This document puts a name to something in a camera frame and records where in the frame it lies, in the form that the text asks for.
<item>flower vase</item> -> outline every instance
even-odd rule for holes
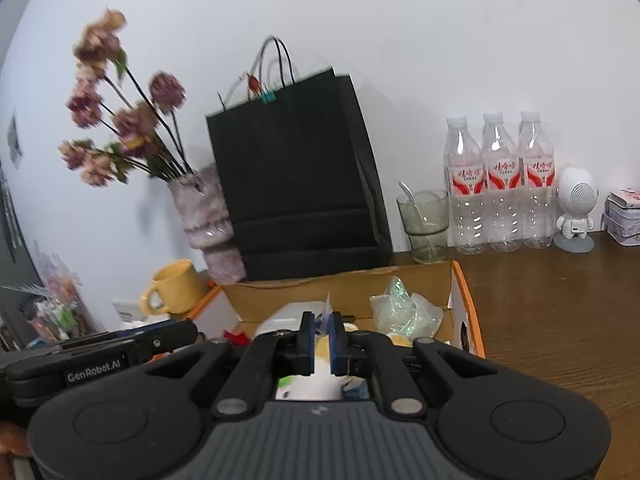
[[[231,243],[234,229],[216,165],[174,178],[169,189],[189,245],[204,254],[211,279],[222,285],[245,278],[242,257]]]

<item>flower stem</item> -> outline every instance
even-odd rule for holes
[[[175,136],[178,137],[178,144],[180,144],[180,149],[182,150],[182,156],[184,157],[184,146],[182,145],[182,137],[180,136],[180,130],[178,129],[178,121],[175,118],[175,112],[173,108],[171,108],[171,117],[174,120]],[[187,171],[189,171],[190,173],[193,173],[193,170],[188,165],[186,159],[184,159],[184,165],[187,168]]]
[[[108,129],[110,129],[110,130],[111,130],[114,134],[116,134],[117,136],[119,136],[119,135],[120,135],[120,134],[118,133],[118,131],[117,131],[113,126],[111,126],[109,123],[105,123],[102,119],[100,119],[100,122],[101,122],[102,124],[104,124]]]
[[[124,97],[124,95],[122,95],[122,92],[115,85],[115,83],[111,79],[109,79],[107,76],[104,76],[104,80],[107,83],[109,83],[109,85],[111,85],[111,88],[113,88],[115,90],[116,94],[118,94],[118,97],[124,101],[124,104],[126,104],[131,110],[133,110],[133,106],[131,106],[131,103],[129,103],[129,101],[127,101],[127,98]]]
[[[138,82],[136,81],[136,79],[133,77],[133,74],[131,73],[131,70],[129,70],[129,67],[125,67],[125,70],[127,72],[127,75],[131,78],[131,80],[133,81],[133,84],[135,85],[136,89],[138,90],[138,92],[140,93],[140,95],[142,95],[142,98],[145,100],[145,103],[153,110],[154,115],[156,116],[156,118],[158,119],[158,121],[160,121],[160,123],[162,124],[162,126],[165,127],[165,129],[167,130],[167,132],[169,133],[169,137],[171,137],[171,140],[174,143],[175,149],[178,151],[178,154],[180,155],[180,158],[182,159],[185,168],[189,168],[189,173],[193,173],[193,170],[189,167],[186,158],[184,157],[184,152],[180,150],[180,146],[178,145],[178,142],[175,140],[174,134],[171,131],[171,128],[169,128],[169,125],[164,121],[164,119],[160,116],[160,114],[158,113],[158,111],[156,110],[156,107],[153,106],[151,104],[151,102],[149,101],[149,99],[146,97],[145,93],[142,91],[142,88],[140,88],[140,85],[138,84]]]
[[[170,170],[172,170],[173,174],[176,177],[185,175],[186,172],[183,170],[182,166],[180,164],[178,164],[178,161],[174,159],[174,156],[171,153],[169,153],[169,150],[166,148],[164,143],[162,144],[162,147],[164,149],[164,152],[169,156],[169,158],[163,159],[163,160],[165,160],[165,162],[167,164],[167,167]]]
[[[132,165],[134,168],[138,168],[139,170],[146,171],[148,174],[151,174],[151,171],[149,170],[149,168],[144,164],[141,164],[140,162],[136,162],[135,160],[133,160],[132,158],[129,158],[128,156],[123,156],[121,157],[121,159],[126,161],[128,164]]]
[[[170,178],[180,178],[182,175],[170,164],[171,160],[167,160],[163,156],[154,155],[155,160],[159,161],[165,168]]]
[[[107,105],[105,105],[104,103],[100,103],[100,106],[102,108],[104,108],[105,110],[107,110],[111,115],[113,115],[114,113],[109,109],[109,107]]]

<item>white robot figurine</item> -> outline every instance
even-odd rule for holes
[[[556,245],[570,252],[588,252],[593,249],[593,241],[571,243],[574,236],[585,239],[593,230],[593,218],[589,213],[598,201],[598,187],[588,171],[581,168],[567,168],[562,172],[558,186],[558,202],[564,214],[558,217],[556,227],[566,240],[555,240]]]

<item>artificial flower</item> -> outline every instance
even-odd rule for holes
[[[146,101],[136,102],[136,111],[138,113],[138,120],[140,122],[140,131],[143,135],[153,137],[156,134],[156,125],[158,124],[158,117],[151,107],[146,104]]]
[[[111,159],[104,153],[87,153],[82,165],[80,178],[89,186],[104,187],[108,181],[113,180],[111,171]]]
[[[84,163],[86,149],[70,142],[63,142],[58,146],[58,150],[62,154],[62,159],[66,162],[66,166],[70,170],[76,170]]]
[[[114,32],[126,23],[119,10],[105,9],[100,20],[84,28],[82,38],[74,47],[74,56],[83,64],[104,70],[107,60],[115,60],[120,51],[120,40]]]
[[[97,66],[85,65],[78,62],[76,65],[78,70],[76,71],[76,79],[78,81],[88,81],[89,83],[95,83],[98,79],[104,78],[104,68]]]
[[[95,86],[87,80],[79,80],[71,93],[71,98],[66,102],[66,107],[71,110],[71,118],[80,128],[95,126],[102,119],[100,109],[100,97],[95,91]]]
[[[123,144],[120,154],[142,157],[155,152],[156,124],[158,118],[144,101],[137,102],[133,110],[118,110],[113,116],[113,125]]]
[[[184,103],[184,87],[178,79],[165,72],[158,72],[149,83],[151,101],[167,115],[174,108],[180,108]]]

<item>red object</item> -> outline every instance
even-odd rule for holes
[[[515,175],[513,175],[511,177],[511,180],[509,181],[509,189],[513,189],[515,187],[518,187],[518,184],[520,183],[520,172],[516,173]]]
[[[542,187],[542,179],[536,174],[531,173],[531,170],[527,169],[527,177],[535,184],[536,187]]]
[[[246,336],[244,332],[239,334],[232,334],[231,332],[227,332],[226,330],[222,333],[222,337],[225,339],[229,339],[234,345],[238,346],[249,346],[251,344],[251,340]]]
[[[462,193],[463,195],[469,194],[469,188],[464,184],[462,184],[462,182],[460,182],[459,180],[456,180],[453,177],[451,177],[451,181],[453,183],[453,187],[455,187],[460,193]]]
[[[249,90],[256,96],[259,96],[262,86],[260,85],[260,81],[258,81],[258,78],[253,74],[247,74],[246,82],[249,85]]]
[[[484,187],[484,177],[482,177],[480,180],[478,180],[475,184],[474,184],[474,194],[478,194],[480,192],[482,192],[482,188]]]
[[[489,180],[494,183],[494,186],[498,189],[504,189],[504,182],[498,176],[495,176],[491,171],[487,171]]]

